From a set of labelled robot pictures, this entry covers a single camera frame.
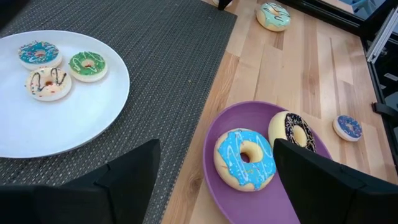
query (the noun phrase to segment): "white frosted donut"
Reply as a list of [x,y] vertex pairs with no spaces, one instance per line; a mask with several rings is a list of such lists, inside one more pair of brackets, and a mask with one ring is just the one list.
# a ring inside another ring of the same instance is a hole
[[30,73],[25,87],[36,100],[53,101],[68,94],[72,79],[60,68],[40,68]]
[[[225,8],[230,7],[232,5],[232,2],[233,1],[231,1],[227,6],[225,6]],[[213,0],[213,3],[218,7],[219,0]]]
[[290,14],[282,6],[275,3],[265,3],[256,12],[259,23],[274,32],[286,30],[290,24]]
[[272,117],[268,126],[268,139],[274,148],[275,139],[285,139],[316,152],[315,140],[312,131],[304,119],[289,111],[282,111]]
[[70,74],[82,82],[95,82],[108,71],[105,59],[93,52],[80,52],[69,61]]
[[[245,153],[249,162],[241,158]],[[217,173],[232,188],[240,191],[263,189],[276,172],[274,156],[268,141],[248,129],[232,129],[218,140],[214,150]]]
[[33,41],[23,45],[18,50],[21,64],[29,69],[36,70],[41,67],[57,67],[61,64],[62,55],[59,49],[48,42]]
[[355,142],[362,136],[362,127],[357,120],[347,115],[340,115],[333,121],[333,129],[346,141]]

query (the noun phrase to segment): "blue frosted donut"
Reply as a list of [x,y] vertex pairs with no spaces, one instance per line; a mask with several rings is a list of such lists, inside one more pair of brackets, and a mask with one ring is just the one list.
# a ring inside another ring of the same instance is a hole
[[357,141],[362,136],[362,127],[354,118],[347,115],[338,116],[333,122],[337,134],[347,141]]
[[[250,162],[241,159],[243,151]],[[219,138],[215,148],[215,166],[228,185],[242,191],[261,190],[276,172],[268,141],[261,134],[248,129],[234,129]]]
[[256,12],[259,23],[266,29],[280,32],[286,30],[290,24],[290,14],[282,6],[268,2]]
[[18,51],[19,59],[28,69],[38,66],[56,67],[61,62],[58,48],[48,42],[33,41],[23,45]]

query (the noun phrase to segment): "plate rim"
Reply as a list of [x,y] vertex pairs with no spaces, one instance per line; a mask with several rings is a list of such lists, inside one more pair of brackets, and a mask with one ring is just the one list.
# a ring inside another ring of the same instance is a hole
[[[233,105],[231,105],[231,106],[225,108],[221,113],[219,113],[219,114],[216,116],[216,118],[211,122],[209,128],[207,129],[206,138],[205,138],[205,141],[203,142],[203,149],[202,149],[202,150],[203,150],[203,152],[202,152],[202,166],[203,166],[203,172],[204,172],[205,179],[206,179],[206,185],[207,185],[208,190],[209,190],[209,192],[210,192],[210,194],[211,194],[211,197],[213,198],[213,200],[214,200],[215,203],[217,204],[217,207],[220,209],[220,211],[221,211],[222,214],[225,216],[225,218],[226,218],[229,222],[231,222],[231,223],[234,223],[234,221],[229,217],[229,215],[226,213],[226,211],[224,210],[224,208],[220,205],[220,203],[218,202],[218,200],[216,200],[215,193],[214,193],[213,189],[212,189],[212,188],[210,187],[210,185],[209,185],[209,179],[208,179],[208,174],[207,174],[208,171],[207,171],[207,168],[206,168],[206,159],[205,159],[205,158],[206,158],[206,157],[205,157],[205,156],[206,156],[205,147],[206,147],[206,142],[208,141],[208,138],[209,138],[210,129],[213,127],[213,125],[214,125],[214,123],[216,122],[216,120],[217,120],[218,118],[220,118],[221,115],[223,115],[224,113],[226,113],[227,111],[229,111],[230,109],[232,109],[232,108],[234,108],[234,107],[236,107],[236,106],[240,106],[240,105],[247,104],[247,103],[259,103],[259,104],[263,104],[263,105],[275,106],[275,107],[277,107],[277,108],[279,108],[279,109],[282,109],[282,110],[284,110],[284,111],[288,111],[287,109],[285,109],[285,108],[283,108],[283,107],[281,107],[281,106],[279,106],[279,105],[275,105],[275,104],[268,103],[268,102],[264,102],[264,101],[258,101],[258,100],[243,101],[243,102],[235,103],[235,104],[233,104]],[[328,157],[331,159],[331,155],[330,155],[330,153],[329,153],[328,148],[325,146],[325,144],[323,143],[323,141],[320,139],[319,135],[318,135],[312,128],[311,128],[311,130],[312,130],[313,135],[315,135],[315,136],[320,140],[320,143],[322,144],[322,146],[325,147],[326,153],[328,154]]]
[[100,40],[98,40],[98,39],[96,39],[94,37],[90,37],[90,36],[85,35],[85,34],[81,34],[81,33],[78,33],[78,32],[67,31],[67,30],[55,30],[55,29],[51,29],[51,30],[32,30],[32,31],[20,32],[20,33],[17,33],[17,34],[11,34],[11,35],[8,35],[8,36],[5,36],[5,37],[1,37],[0,38],[0,42],[2,42],[4,40],[7,40],[7,39],[10,39],[10,38],[13,38],[13,37],[18,36],[18,35],[26,35],[26,34],[31,34],[31,33],[46,33],[46,32],[58,32],[58,33],[67,33],[67,34],[70,34],[70,35],[79,35],[79,36],[83,36],[83,37],[88,38],[88,39],[90,39],[92,41],[99,42],[100,44],[105,45],[110,51],[114,52],[117,55],[118,59],[120,59],[120,61],[122,61],[123,65],[124,65],[122,69],[126,72],[127,79],[129,80],[127,82],[127,93],[123,96],[123,104],[121,105],[120,110],[118,110],[118,112],[114,116],[112,116],[113,118],[107,119],[105,122],[103,122],[105,125],[103,127],[99,128],[100,131],[93,131],[94,134],[89,134],[88,135],[89,137],[86,138],[85,140],[83,140],[83,142],[81,144],[76,145],[76,146],[72,146],[74,144],[70,144],[69,146],[63,147],[62,150],[55,151],[54,153],[50,153],[50,154],[46,154],[46,155],[7,156],[7,157],[0,156],[1,158],[8,158],[8,159],[33,159],[33,158],[40,158],[40,157],[48,157],[48,156],[54,156],[54,155],[57,155],[57,154],[66,153],[66,152],[72,151],[74,149],[77,149],[78,147],[84,146],[85,144],[89,143],[90,141],[96,139],[99,135],[101,135],[104,131],[106,131],[111,126],[111,124],[121,114],[124,106],[126,105],[127,99],[129,97],[129,93],[130,93],[130,74],[129,74],[129,70],[127,69],[126,63],[124,62],[122,57],[120,57],[120,55],[112,47],[110,47],[108,44],[105,44],[104,42],[102,42],[102,41],[100,41]]

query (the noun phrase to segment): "blue icing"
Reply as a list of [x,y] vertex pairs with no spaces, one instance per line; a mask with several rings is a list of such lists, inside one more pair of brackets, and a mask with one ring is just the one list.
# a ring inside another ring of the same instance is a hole
[[19,48],[19,58],[25,63],[51,62],[58,56],[58,48],[48,42],[33,41]]
[[290,24],[290,14],[282,6],[275,3],[265,3],[261,11],[266,16],[266,26],[273,24],[276,27],[285,27]]
[[[259,162],[244,162],[241,159],[243,141],[251,141],[262,149],[262,160]],[[229,174],[237,178],[239,185],[252,183],[257,190],[271,175],[276,172],[272,149],[268,141],[259,133],[248,130],[236,130],[228,133],[221,143],[218,152],[225,161]]]
[[340,128],[352,138],[360,138],[362,135],[361,125],[352,117],[341,115],[337,118]]

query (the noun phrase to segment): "purple plate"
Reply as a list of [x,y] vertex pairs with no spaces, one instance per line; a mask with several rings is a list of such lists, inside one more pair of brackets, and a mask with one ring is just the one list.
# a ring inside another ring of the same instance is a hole
[[[222,134],[234,128],[247,128],[268,139],[269,121],[281,111],[285,109],[270,103],[246,101],[226,108],[210,125],[203,146],[203,169],[210,193],[231,223],[300,223],[278,173],[264,189],[240,192],[219,177],[213,161],[214,146]],[[317,153],[330,158],[326,146],[313,134]]]

